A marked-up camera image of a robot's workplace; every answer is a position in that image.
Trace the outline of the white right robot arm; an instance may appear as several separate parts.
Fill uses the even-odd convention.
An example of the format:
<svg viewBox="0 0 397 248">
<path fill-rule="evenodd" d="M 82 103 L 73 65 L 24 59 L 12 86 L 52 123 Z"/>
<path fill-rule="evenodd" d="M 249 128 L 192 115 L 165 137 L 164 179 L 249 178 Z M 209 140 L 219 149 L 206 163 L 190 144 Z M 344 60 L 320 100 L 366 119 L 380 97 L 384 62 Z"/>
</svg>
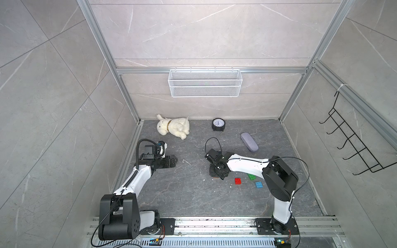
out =
<svg viewBox="0 0 397 248">
<path fill-rule="evenodd" d="M 271 231 L 277 235 L 298 235 L 299 230 L 292 218 L 291 206 L 297 187 L 298 175 L 283 161 L 282 157 L 270 159 L 243 157 L 234 153 L 224 155 L 211 149 L 205 159 L 210 162 L 209 173 L 212 177 L 224 179 L 230 172 L 242 172 L 254 175 L 265 181 L 274 197 L 274 211 L 270 219 L 257 218 L 254 225 L 260 235 Z"/>
</svg>

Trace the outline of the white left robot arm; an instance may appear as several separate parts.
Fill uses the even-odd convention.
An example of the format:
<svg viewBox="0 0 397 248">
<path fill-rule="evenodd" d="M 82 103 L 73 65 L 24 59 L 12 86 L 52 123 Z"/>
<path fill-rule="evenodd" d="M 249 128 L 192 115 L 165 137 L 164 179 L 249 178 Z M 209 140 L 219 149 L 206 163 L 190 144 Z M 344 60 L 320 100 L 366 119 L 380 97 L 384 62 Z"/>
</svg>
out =
<svg viewBox="0 0 397 248">
<path fill-rule="evenodd" d="M 142 154 L 136 150 L 135 164 L 126 181 L 112 194 L 104 195 L 100 200 L 99 224 L 93 232 L 103 243 L 102 247 L 118 247 L 117 242 L 132 243 L 140 234 L 159 235 L 151 243 L 159 243 L 167 235 L 173 235 L 174 218 L 160 218 L 158 210 L 140 210 L 138 196 L 144 185 L 158 169 L 173 168 L 178 159 L 175 155 L 166 155 L 167 144 L 164 141 L 148 143 Z"/>
</svg>

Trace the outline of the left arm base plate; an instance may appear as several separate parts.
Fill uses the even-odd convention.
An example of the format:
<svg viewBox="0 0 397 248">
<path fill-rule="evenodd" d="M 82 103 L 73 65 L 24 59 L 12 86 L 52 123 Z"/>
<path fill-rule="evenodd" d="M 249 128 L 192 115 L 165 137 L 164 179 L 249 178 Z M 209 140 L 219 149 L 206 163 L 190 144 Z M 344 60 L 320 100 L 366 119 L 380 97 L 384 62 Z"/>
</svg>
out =
<svg viewBox="0 0 397 248">
<path fill-rule="evenodd" d="M 153 221 L 143 220 L 141 221 L 139 234 L 141 235 L 174 235 L 175 230 L 175 218 L 160 218 L 154 219 Z"/>
</svg>

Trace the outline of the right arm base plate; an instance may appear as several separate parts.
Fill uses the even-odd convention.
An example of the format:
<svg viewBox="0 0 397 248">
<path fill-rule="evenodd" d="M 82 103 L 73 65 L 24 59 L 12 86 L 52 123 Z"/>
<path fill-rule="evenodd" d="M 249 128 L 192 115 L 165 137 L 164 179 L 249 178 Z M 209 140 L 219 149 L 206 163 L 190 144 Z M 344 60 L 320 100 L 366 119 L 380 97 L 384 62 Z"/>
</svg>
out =
<svg viewBox="0 0 397 248">
<path fill-rule="evenodd" d="M 298 225 L 294 218 L 283 224 L 274 218 L 256 218 L 254 225 L 259 235 L 298 235 Z"/>
</svg>

